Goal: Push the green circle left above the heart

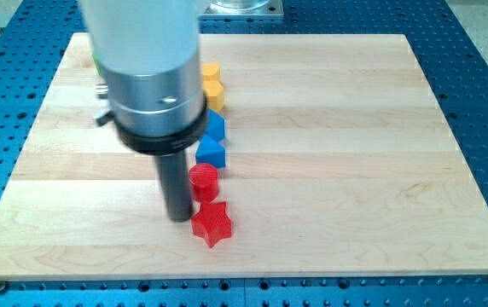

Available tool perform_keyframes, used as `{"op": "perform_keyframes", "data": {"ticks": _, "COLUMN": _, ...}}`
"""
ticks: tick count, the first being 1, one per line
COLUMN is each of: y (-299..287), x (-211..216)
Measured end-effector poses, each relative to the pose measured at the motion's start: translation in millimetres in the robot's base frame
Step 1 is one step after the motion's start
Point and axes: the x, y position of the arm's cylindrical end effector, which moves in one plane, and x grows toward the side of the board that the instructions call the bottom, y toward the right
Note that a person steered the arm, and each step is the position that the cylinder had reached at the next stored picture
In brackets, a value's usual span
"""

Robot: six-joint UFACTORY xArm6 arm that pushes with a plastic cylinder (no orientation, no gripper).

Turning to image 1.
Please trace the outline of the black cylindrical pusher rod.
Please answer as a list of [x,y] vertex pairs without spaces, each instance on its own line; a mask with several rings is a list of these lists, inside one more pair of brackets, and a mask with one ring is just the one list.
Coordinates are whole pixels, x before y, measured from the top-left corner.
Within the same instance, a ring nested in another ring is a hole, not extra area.
[[193,214],[193,201],[189,187],[189,174],[186,153],[180,151],[155,156],[168,217],[176,223],[188,221]]

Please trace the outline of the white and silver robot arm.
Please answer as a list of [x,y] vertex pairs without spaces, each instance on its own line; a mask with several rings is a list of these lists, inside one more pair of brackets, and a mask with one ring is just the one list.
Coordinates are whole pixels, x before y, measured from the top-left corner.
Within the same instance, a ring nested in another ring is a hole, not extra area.
[[168,217],[193,214],[186,149],[206,132],[200,0],[80,0],[119,139],[154,157]]

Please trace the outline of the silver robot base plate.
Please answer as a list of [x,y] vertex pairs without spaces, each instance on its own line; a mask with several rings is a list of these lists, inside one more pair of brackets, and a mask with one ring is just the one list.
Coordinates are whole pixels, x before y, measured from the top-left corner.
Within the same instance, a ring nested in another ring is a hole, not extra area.
[[201,20],[281,20],[282,0],[210,0]]

